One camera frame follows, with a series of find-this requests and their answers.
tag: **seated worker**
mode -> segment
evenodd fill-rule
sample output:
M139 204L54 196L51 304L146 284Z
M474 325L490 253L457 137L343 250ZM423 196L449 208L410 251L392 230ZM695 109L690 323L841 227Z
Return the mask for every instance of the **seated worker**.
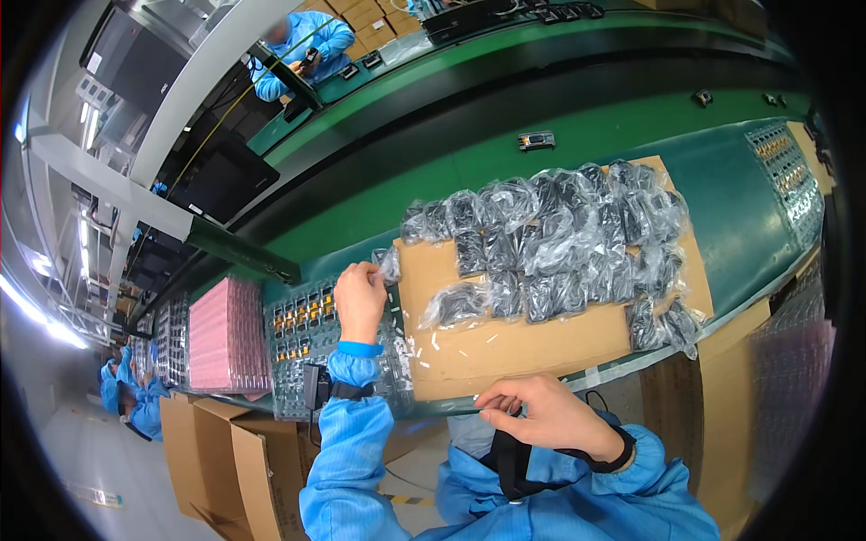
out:
M377 270L371 263L353 264L337 282L342 336L328 360L334 382L363 387L379 376L375 357L382 346L376 345L376 331L387 294ZM523 404L528 405L525 418L509 415ZM475 419L492 425L491 431L496 428L497 441L513 436L533 446L525 477L535 481L530 483L535 488L521 485L524 495L509 501L499 475L485 465L490 463L487 449L468 453L455 446L452 433L436 490L436 506L448 525L416 539L719 538L715 522L686 489L688 469L679 459L665 464L658 437L634 424L609 425L556 378L501 379L475 405L483 408ZM300 495L310 539L411 538L391 502L376 492L393 424L380 396L328 400L319 419L321 452ZM494 466L503 463L503 456ZM509 486L503 479L502 485Z
M102 382L100 393L106 411L117 413L150 439L162 441L159 398L168 398L169 394L158 377L150 377L141 387L107 379Z
M330 15L319 11L302 11L301 13L289 13L286 18L274 26L262 38L277 58L283 56L286 51L299 43L304 37L316 30L319 26L331 19ZM334 74L347 66L349 57L343 53L355 43L355 35L349 25L339 19L334 19L329 24L315 32L310 38L303 42L298 48L282 59L283 63L303 77L311 86L316 86L328 75ZM308 65L302 66L301 61L307 55L310 48L315 48L319 53L315 60ZM253 69L253 81L255 84L255 95L265 101L274 101L283 94L292 96L286 85L267 72L267 66L260 61L250 58L248 66Z
M135 380L135 369L134 364L131 363L132 359L132 348L129 347L129 338L126 340L127 344L123 346L121 351L121 359L119 364L115 364L113 358L109 358L105 365L102 366L100 370L100 375L102 376L102 381L105 382L107 379L119 379L121 382L126 383L127 385L132 385L133 387L138 387L139 382Z

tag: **black cable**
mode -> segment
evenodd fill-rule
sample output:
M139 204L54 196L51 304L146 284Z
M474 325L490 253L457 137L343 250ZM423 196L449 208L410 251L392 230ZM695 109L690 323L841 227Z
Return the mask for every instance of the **black cable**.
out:
M598 392L597 390L595 390L595 389L586 391L586 394L584 395L584 398L586 399L586 403L587 403L587 404L590 403L590 393L595 393L596 396L598 396L598 398L601 399L601 403L604 404L604 411L608 411L608 412L610 412L610 410L607 409L607 402L604 401L604 397L601 396L601 393L599 393L599 392Z

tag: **pink packaging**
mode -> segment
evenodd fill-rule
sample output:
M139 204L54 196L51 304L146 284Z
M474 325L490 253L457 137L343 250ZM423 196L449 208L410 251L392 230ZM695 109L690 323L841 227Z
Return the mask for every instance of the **pink packaging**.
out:
M271 390L258 284L230 276L190 306L190 388Z

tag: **white label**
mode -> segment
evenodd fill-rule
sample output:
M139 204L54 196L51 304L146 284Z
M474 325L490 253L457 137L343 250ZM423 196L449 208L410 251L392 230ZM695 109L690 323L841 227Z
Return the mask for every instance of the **white label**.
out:
M87 63L87 71L96 75L96 70L100 68L100 63L102 62L102 57L99 53L93 53L90 56L90 61Z

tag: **right hand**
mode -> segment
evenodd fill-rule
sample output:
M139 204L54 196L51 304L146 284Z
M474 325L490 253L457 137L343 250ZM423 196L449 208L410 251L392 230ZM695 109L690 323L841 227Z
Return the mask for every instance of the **right hand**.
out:
M376 332L385 310L385 277L378 265L364 261L349 265L337 280L333 299L337 305L340 341L376 344Z
M526 419L512 417L527 403ZM481 418L529 445L579 449L593 460L613 462L624 450L623 438L558 379L549 374L503 378L482 392L475 406Z

